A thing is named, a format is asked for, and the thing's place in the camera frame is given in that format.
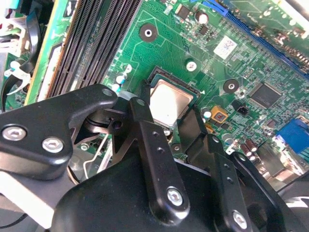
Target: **expansion slot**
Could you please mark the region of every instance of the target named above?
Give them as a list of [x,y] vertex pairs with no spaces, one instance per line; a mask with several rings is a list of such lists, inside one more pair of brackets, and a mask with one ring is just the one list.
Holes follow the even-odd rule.
[[68,44],[65,47],[63,59],[56,72],[58,78],[55,93],[61,93],[62,89],[66,87],[66,80],[70,79],[73,74],[78,61],[86,48],[86,43],[90,37],[91,30],[95,24],[96,18],[100,12],[100,7],[103,0],[83,1],[76,15],[74,27],[70,33]]
[[274,48],[270,43],[268,43],[266,40],[264,40],[261,37],[255,36],[251,33],[251,29],[241,22],[239,19],[237,19],[235,16],[233,16],[232,13],[230,13],[227,9],[225,9],[223,6],[221,6],[219,3],[217,3],[215,0],[208,0],[202,2],[204,6],[210,7],[214,9],[216,12],[218,12],[223,17],[230,20],[231,23],[233,23],[238,29],[244,31],[248,36],[250,36],[255,42],[262,45],[267,51],[269,51],[272,55],[274,55],[276,58],[282,60],[284,63],[289,65],[292,69],[294,69],[299,75],[304,77],[305,79],[309,80],[309,74],[304,73],[298,65],[296,65],[294,62],[292,62],[289,58],[287,58],[283,53],[278,51],[276,48]]
[[137,14],[137,11],[141,5],[142,1],[141,0],[136,0],[134,1],[133,6],[130,9],[129,15],[128,15],[128,20],[127,22],[122,26],[120,33],[118,34],[117,37],[117,42],[114,43],[110,53],[107,56],[106,62],[104,63],[104,66],[102,67],[100,74],[98,76],[98,79],[95,81],[94,79],[90,82],[90,84],[94,84],[94,83],[102,83],[103,78],[109,68],[109,66],[112,63],[112,60],[114,58],[114,56],[116,55],[116,52],[119,48],[119,46],[121,45],[122,40],[124,39],[126,32],[129,28],[129,26],[131,25],[132,20],[134,19],[135,15]]
[[79,10],[57,70],[49,97],[97,82],[102,68],[112,62],[141,0],[92,0]]

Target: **black cable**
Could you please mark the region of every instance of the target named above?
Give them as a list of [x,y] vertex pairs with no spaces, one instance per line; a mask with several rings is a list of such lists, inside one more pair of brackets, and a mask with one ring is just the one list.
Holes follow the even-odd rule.
[[38,21],[36,10],[31,12],[31,14],[27,16],[26,26],[29,34],[30,56],[29,59],[19,68],[25,73],[30,73],[35,68],[35,64],[38,60],[42,45],[41,28]]
[[0,229],[6,229],[6,228],[12,227],[12,226],[14,226],[14,225],[17,225],[19,222],[23,221],[27,216],[28,216],[28,214],[23,214],[23,215],[22,215],[19,219],[17,219],[15,222],[12,222],[11,224],[6,225],[6,226],[0,226]]
[[73,170],[71,169],[70,166],[68,166],[69,172],[71,173],[72,177],[74,178],[74,180],[76,180],[78,183],[80,183],[81,181],[77,178],[77,176],[75,175],[75,173],[73,172]]
[[8,79],[5,80],[0,94],[2,112],[5,112],[6,99],[8,98],[7,94],[11,91],[14,85],[18,84],[18,82],[20,82],[20,84],[22,83],[21,80],[13,75],[10,75]]
[[18,39],[19,36],[18,35],[4,35],[4,36],[0,36],[0,43],[6,42],[6,41],[10,41],[13,39]]

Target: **green circuit board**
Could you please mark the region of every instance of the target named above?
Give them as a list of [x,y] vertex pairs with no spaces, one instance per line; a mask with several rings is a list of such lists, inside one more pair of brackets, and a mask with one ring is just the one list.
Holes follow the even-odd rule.
[[25,104],[46,99],[78,0],[56,0]]
[[[176,13],[180,4],[190,10],[185,20]],[[209,17],[208,32],[204,35],[199,33],[201,25],[194,18],[197,10],[203,10]],[[158,35],[151,43],[143,41],[140,36],[141,27],[145,24],[152,24],[157,29]],[[225,50],[228,53],[226,58],[214,52],[224,40],[232,40],[236,44],[233,51]],[[186,69],[189,59],[197,64],[193,72]],[[211,109],[216,105],[225,109],[228,128],[211,124],[220,138],[230,133],[239,143],[246,138],[252,138],[259,145],[264,141],[271,143],[273,135],[292,118],[298,115],[308,118],[309,82],[227,19],[203,6],[201,1],[144,1],[103,84],[112,87],[128,64],[132,71],[127,74],[121,90],[135,92],[141,80],[147,79],[158,66],[200,91],[197,100],[199,109],[205,106]],[[232,94],[223,90],[224,83],[230,79],[237,80],[240,85],[238,91]],[[280,94],[271,107],[263,108],[250,97],[261,83],[266,83]],[[236,112],[231,105],[237,99],[246,104],[249,110],[246,116]],[[272,127],[268,126],[270,122],[273,122]],[[174,136],[172,143],[179,142],[178,139]]]
[[221,0],[240,20],[309,73],[309,22],[287,1]]

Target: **blue pcie slot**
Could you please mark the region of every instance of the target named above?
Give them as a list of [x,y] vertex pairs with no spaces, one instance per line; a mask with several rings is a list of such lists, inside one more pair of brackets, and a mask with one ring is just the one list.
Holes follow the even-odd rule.
[[233,16],[226,8],[221,6],[219,3],[217,3],[214,0],[208,0],[202,2],[204,6],[210,7],[217,11],[220,15],[223,17],[229,19],[237,28],[241,29],[242,31],[246,32],[255,42],[262,45],[264,48],[266,48],[271,54],[276,56],[277,58],[281,59],[284,63],[289,65],[291,68],[293,68],[299,75],[304,77],[305,79],[309,80],[309,74],[304,73],[298,65],[296,65],[294,62],[292,62],[290,59],[288,59],[283,53],[278,51],[275,47],[273,47],[270,43],[268,43],[266,40],[262,39],[261,37],[255,36],[251,33],[250,28],[241,22],[239,19],[237,19],[235,16]]

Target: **white clip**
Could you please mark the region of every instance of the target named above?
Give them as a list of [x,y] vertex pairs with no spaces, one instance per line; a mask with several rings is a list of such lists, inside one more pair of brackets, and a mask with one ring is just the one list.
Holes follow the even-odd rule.
[[30,84],[30,80],[31,80],[30,74],[29,73],[25,73],[19,67],[15,69],[15,71],[12,73],[12,75],[14,75],[18,79],[22,80],[22,84],[20,85],[20,87],[18,87],[13,92],[8,93],[7,94],[8,96],[21,91],[24,87],[26,87],[28,84]]

